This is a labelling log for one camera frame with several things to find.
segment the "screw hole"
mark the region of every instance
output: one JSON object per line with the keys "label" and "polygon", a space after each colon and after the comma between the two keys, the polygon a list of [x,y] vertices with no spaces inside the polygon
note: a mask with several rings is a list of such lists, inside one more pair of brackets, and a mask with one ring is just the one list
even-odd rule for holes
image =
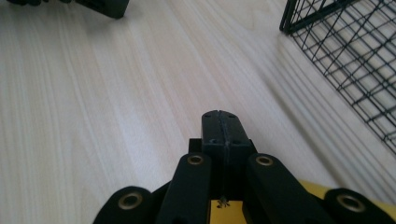
{"label": "screw hole", "polygon": [[139,192],[135,191],[129,194],[125,194],[119,199],[119,208],[123,210],[134,209],[142,202],[142,195]]}
{"label": "screw hole", "polygon": [[187,162],[191,165],[199,165],[204,162],[204,158],[201,156],[190,156],[187,158]]}
{"label": "screw hole", "polygon": [[352,212],[360,213],[366,210],[366,206],[361,201],[347,194],[338,195],[337,202]]}
{"label": "screw hole", "polygon": [[273,160],[271,160],[271,158],[266,157],[266,156],[257,157],[256,162],[258,164],[264,165],[264,166],[270,166],[270,165],[274,164]]}

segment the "wooden floor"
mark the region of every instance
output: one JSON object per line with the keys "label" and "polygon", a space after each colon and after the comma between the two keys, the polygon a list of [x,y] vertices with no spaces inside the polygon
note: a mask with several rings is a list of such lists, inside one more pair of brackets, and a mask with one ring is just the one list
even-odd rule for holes
{"label": "wooden floor", "polygon": [[0,3],[0,223],[92,223],[235,113],[300,178],[396,203],[396,158],[278,31],[286,0]]}

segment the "wire mesh cage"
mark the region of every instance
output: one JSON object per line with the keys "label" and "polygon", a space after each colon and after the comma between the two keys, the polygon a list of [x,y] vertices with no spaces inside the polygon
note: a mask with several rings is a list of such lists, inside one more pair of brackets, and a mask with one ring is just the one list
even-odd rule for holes
{"label": "wire mesh cage", "polygon": [[280,24],[394,154],[395,19],[395,0],[289,0]]}

